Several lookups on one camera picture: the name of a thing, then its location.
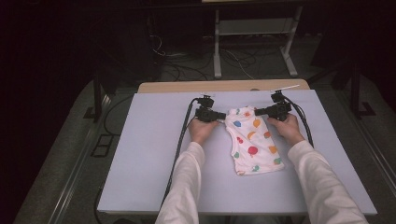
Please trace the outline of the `person's right hand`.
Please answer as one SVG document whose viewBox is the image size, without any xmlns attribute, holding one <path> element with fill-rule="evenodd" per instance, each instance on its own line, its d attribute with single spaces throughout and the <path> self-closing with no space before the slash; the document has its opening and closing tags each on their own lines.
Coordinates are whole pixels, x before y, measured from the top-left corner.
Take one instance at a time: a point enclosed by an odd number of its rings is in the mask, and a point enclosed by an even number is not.
<svg viewBox="0 0 396 224">
<path fill-rule="evenodd" d="M 284 121 L 268 118 L 268 123 L 275 126 L 279 134 L 285 138 L 290 146 L 294 146 L 302 141 L 304 137 L 300 132 L 299 123 L 297 118 L 288 114 Z"/>
</svg>

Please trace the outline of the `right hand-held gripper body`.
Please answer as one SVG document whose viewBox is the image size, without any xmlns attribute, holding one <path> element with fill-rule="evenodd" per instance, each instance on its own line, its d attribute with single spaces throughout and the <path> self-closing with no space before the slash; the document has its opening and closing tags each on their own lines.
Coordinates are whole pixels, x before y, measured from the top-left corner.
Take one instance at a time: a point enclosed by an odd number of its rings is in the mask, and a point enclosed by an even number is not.
<svg viewBox="0 0 396 224">
<path fill-rule="evenodd" d="M 270 108 L 269 117 L 280 121 L 285 121 L 291 109 L 297 107 L 292 100 L 282 93 L 284 89 L 280 88 L 273 90 L 271 94 L 274 104 Z"/>
</svg>

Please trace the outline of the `person's left hand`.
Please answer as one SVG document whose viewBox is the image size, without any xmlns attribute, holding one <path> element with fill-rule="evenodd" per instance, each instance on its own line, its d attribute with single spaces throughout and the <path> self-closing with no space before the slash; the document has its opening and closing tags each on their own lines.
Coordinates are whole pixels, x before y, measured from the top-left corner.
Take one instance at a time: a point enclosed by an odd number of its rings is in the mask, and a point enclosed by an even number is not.
<svg viewBox="0 0 396 224">
<path fill-rule="evenodd" d="M 203 122 L 198 119 L 193 119 L 189 125 L 191 141 L 202 147 L 218 125 L 219 123 L 217 121 Z"/>
</svg>

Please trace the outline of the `white fruit-print pants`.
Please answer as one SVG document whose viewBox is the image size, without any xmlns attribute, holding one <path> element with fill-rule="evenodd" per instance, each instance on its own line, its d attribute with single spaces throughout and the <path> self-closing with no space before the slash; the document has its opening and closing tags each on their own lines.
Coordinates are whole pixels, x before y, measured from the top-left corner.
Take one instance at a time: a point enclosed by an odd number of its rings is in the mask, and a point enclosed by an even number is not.
<svg viewBox="0 0 396 224">
<path fill-rule="evenodd" d="M 231 156 L 237 175 L 258 175 L 282 170 L 285 165 L 272 135 L 255 108 L 230 109 L 224 121 L 232 138 Z"/>
</svg>

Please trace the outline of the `black metal stand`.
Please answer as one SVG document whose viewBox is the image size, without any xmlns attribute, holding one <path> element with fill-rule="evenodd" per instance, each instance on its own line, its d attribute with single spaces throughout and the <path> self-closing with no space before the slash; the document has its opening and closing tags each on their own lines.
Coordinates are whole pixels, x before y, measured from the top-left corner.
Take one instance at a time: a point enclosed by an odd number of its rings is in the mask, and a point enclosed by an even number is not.
<svg viewBox="0 0 396 224">
<path fill-rule="evenodd" d="M 365 116 L 375 116 L 375 112 L 367 102 L 360 101 L 361 73 L 356 63 L 352 65 L 350 108 L 357 119 Z"/>
<path fill-rule="evenodd" d="M 92 119 L 96 123 L 102 115 L 102 87 L 98 76 L 93 79 L 93 107 L 88 107 L 84 119 Z"/>
</svg>

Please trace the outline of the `light wooden table board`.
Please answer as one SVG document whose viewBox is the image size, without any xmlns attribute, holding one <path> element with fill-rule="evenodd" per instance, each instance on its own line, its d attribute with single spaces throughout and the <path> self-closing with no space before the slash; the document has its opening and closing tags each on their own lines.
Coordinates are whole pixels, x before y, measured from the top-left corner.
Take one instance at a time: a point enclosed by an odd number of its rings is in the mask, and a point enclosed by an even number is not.
<svg viewBox="0 0 396 224">
<path fill-rule="evenodd" d="M 210 80 L 178 82 L 145 82 L 138 93 L 210 92 L 210 91 L 272 91 L 282 88 L 309 90 L 303 79 Z"/>
</svg>

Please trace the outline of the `white metal stand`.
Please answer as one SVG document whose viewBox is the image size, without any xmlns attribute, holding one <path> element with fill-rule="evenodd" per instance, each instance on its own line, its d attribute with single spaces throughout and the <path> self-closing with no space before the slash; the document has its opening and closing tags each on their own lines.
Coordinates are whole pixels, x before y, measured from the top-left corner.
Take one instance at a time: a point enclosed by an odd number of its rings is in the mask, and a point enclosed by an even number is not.
<svg viewBox="0 0 396 224">
<path fill-rule="evenodd" d="M 303 7 L 295 9 L 292 17 L 271 19 L 221 20 L 219 11 L 215 14 L 214 34 L 214 72 L 215 78 L 221 78 L 219 38 L 226 35 L 286 35 L 287 42 L 280 47 L 280 53 L 291 77 L 297 77 L 298 72 L 290 57 L 290 48 L 300 21 Z"/>
</svg>

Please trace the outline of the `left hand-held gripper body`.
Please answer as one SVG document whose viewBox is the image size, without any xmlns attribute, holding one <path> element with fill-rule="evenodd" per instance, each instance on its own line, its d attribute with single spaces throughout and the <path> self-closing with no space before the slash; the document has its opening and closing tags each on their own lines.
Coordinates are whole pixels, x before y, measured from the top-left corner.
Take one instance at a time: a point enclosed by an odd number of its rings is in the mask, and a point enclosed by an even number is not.
<svg viewBox="0 0 396 224">
<path fill-rule="evenodd" d="M 212 110 L 214 100 L 209 95 L 197 99 L 199 107 L 195 110 L 195 117 L 202 122 L 212 122 L 218 119 L 218 114 Z"/>
</svg>

